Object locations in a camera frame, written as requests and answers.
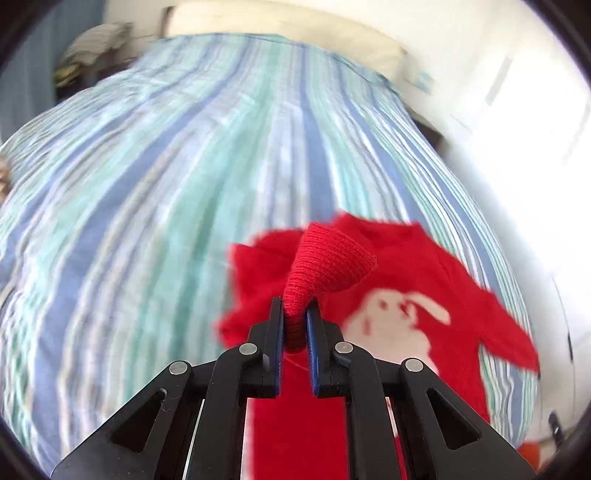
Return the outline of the red knit sweater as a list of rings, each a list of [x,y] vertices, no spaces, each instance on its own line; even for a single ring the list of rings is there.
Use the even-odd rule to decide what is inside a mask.
[[[283,300],[286,347],[280,396],[256,400],[249,414],[253,479],[345,479],[346,405],[315,398],[305,350],[304,308],[377,359],[422,360],[480,415],[489,409],[479,352],[534,372],[530,336],[481,288],[462,263],[417,224],[349,214],[305,229],[276,230],[231,250],[235,302],[219,323],[225,345],[245,341]]]

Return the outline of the striped folded clothes pile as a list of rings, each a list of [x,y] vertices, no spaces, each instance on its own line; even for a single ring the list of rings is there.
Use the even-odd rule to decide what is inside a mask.
[[[119,50],[129,41],[132,23],[104,23],[80,34],[64,51],[53,74],[56,88],[74,81],[95,85],[100,74],[115,66]]]

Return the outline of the striped blue green bedspread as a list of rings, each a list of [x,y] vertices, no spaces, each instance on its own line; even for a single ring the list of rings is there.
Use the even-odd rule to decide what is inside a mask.
[[[532,340],[497,238],[392,84],[318,47],[156,41],[1,157],[1,413],[45,472],[170,362],[229,347],[231,250],[272,231],[417,224]],[[539,368],[479,359],[483,417],[519,446]]]

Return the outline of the cream padded headboard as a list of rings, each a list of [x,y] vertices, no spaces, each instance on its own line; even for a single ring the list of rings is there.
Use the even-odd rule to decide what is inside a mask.
[[[394,38],[360,22],[273,1],[185,1],[162,10],[159,36],[206,33],[280,35],[339,53],[396,83],[408,52]]]

